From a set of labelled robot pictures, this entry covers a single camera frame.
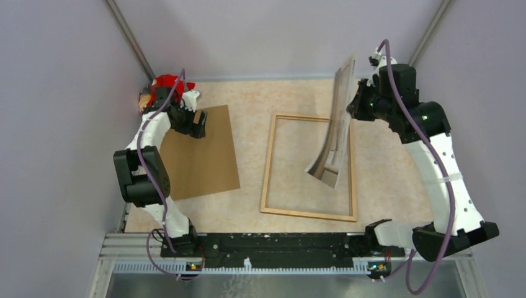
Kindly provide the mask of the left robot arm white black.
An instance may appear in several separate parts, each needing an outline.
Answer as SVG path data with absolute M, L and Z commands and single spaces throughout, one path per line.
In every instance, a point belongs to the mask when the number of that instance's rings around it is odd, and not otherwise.
M 113 162 L 123 200 L 149 213 L 161 227 L 161 256 L 188 257 L 198 251 L 197 232 L 171 198 L 171 182 L 159 151 L 168 132 L 204 137 L 207 113 L 201 112 L 198 122 L 194 121 L 199 91 L 156 88 L 156 92 L 153 105 L 143 111 L 134 139 L 114 153 Z

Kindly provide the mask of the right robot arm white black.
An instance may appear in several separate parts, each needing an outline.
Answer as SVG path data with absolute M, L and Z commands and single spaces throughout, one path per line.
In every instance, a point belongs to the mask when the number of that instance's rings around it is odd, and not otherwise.
M 363 246 L 380 256 L 389 246 L 436 261 L 499 236 L 499 227 L 478 212 L 457 165 L 451 127 L 442 106 L 421 102 L 416 70 L 407 64 L 376 64 L 361 79 L 347 111 L 355 120 L 385 121 L 414 160 L 431 203 L 429 223 L 383 219 L 366 226 Z

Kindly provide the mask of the wooden picture frame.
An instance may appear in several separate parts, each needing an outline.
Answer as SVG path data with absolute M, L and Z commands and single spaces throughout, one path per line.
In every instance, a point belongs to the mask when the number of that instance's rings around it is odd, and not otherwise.
M 274 214 L 274 215 L 284 215 L 292 217 L 303 217 L 311 219 L 321 219 L 321 220 L 333 220 L 340 222 L 357 222 L 358 217 L 358 204 L 357 204 L 357 184 L 353 180 L 353 177 L 356 174 L 354 168 L 355 163 L 355 149 L 352 145 L 354 141 L 354 126 L 353 123 L 347 124 L 347 157 L 349 161 L 348 165 L 348 191 L 349 191 L 349 215 L 337 215 L 337 214 L 324 214 L 319 212 L 306 212 L 298 210 L 287 210 L 287 209 L 276 209 L 270 208 L 267 206 L 269 191 L 270 191 L 270 182 L 272 179 L 272 163 L 273 163 L 273 154 L 274 154 L 274 140 L 275 133 L 277 131 L 277 122 L 279 120 L 298 120 L 306 122 L 329 122 L 330 119 L 320 115 L 299 115 L 299 114 L 284 114 L 284 113 L 275 113 L 272 116 L 270 123 L 270 132 L 269 132 L 269 142 L 267 147 L 266 154 L 266 164 L 264 170 L 264 178 L 262 185 L 262 194 L 260 202 L 260 212 L 263 214 Z

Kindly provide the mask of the brown cardboard backing board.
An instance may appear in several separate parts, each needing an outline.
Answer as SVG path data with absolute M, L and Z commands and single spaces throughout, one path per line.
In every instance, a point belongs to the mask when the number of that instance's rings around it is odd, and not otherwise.
M 171 198 L 190 199 L 240 188 L 227 105 L 205 108 L 206 136 L 196 139 L 168 131 L 160 154 L 171 183 Z

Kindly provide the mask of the plant window photo print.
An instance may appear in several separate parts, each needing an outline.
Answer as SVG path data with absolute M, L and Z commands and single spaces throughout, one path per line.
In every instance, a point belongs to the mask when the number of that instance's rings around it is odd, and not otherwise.
M 323 145 L 317 157 L 305 171 L 331 188 L 336 188 L 347 153 L 350 115 L 347 106 L 354 95 L 355 63 L 357 54 L 351 54 L 334 75 L 331 111 Z

